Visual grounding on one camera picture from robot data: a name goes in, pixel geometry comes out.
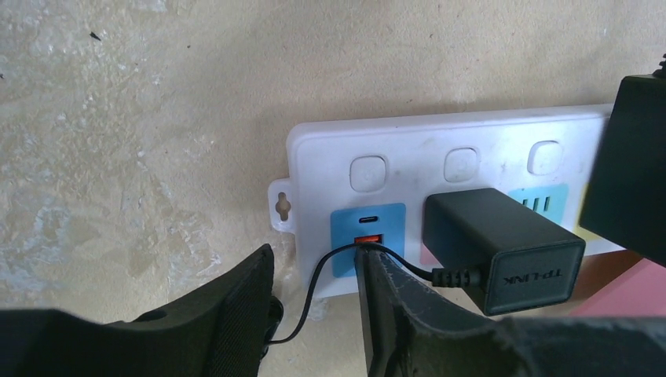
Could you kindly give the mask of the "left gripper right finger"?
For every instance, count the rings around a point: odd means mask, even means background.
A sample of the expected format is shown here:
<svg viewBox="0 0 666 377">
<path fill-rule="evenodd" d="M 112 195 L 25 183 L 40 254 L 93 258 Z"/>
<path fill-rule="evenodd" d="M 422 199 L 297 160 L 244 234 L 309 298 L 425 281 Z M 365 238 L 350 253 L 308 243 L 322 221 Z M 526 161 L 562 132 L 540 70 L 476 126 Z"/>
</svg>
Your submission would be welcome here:
<svg viewBox="0 0 666 377">
<path fill-rule="evenodd" d="M 464 309 L 378 251 L 357 281 L 370 376 L 662 376 L 662 317 L 504 317 Z"/>
</svg>

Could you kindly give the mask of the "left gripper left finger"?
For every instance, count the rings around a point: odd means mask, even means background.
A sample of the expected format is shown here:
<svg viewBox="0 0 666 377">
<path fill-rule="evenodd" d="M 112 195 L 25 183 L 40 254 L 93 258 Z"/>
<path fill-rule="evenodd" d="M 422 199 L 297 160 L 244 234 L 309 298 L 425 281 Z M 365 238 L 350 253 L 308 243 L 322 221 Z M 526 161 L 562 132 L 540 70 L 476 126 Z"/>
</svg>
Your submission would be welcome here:
<svg viewBox="0 0 666 377">
<path fill-rule="evenodd" d="M 274 256 L 236 267 L 130 322 L 58 309 L 1 313 L 4 376 L 255 376 L 271 327 Z"/>
</svg>

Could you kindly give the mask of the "black power adapter with switch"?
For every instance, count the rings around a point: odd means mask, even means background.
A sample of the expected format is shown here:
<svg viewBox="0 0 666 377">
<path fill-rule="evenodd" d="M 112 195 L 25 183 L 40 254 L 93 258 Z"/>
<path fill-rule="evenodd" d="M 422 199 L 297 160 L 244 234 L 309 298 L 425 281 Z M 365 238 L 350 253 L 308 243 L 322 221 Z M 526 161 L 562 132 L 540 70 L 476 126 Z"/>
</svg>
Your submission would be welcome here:
<svg viewBox="0 0 666 377">
<path fill-rule="evenodd" d="M 434 287 L 460 288 L 486 316 L 567 301 L 586 243 L 495 188 L 446 192 L 426 198 L 422 242 L 441 264 L 430 271 L 407 262 L 379 230 L 361 230 L 315 264 L 302 314 L 282 343 L 302 330 L 327 262 L 351 251 L 379 252 Z"/>
</svg>

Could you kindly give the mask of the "white multicolour power strip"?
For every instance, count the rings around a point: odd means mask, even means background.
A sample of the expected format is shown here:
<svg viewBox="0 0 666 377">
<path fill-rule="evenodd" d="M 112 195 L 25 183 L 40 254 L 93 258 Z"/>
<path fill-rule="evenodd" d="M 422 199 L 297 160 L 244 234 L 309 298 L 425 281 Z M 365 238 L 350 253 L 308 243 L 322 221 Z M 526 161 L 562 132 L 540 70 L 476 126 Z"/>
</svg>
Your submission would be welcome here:
<svg viewBox="0 0 666 377">
<path fill-rule="evenodd" d="M 289 175 L 268 189 L 272 226 L 295 236 L 308 285 L 319 260 L 379 235 L 409 262 L 431 268 L 423 246 L 429 195 L 495 188 L 586 241 L 586 254 L 619 246 L 580 227 L 579 216 L 608 104 L 528 108 L 295 126 Z"/>
</svg>

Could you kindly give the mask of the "pink triangular power socket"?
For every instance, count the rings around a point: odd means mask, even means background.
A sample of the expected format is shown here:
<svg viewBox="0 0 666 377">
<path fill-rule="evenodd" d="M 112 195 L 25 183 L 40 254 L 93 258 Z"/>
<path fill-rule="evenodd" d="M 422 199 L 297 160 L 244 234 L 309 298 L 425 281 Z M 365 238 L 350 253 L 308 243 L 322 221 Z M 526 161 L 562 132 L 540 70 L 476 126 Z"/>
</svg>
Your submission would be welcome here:
<svg viewBox="0 0 666 377">
<path fill-rule="evenodd" d="M 664 317 L 665 267 L 643 259 L 576 307 L 572 317 Z"/>
</svg>

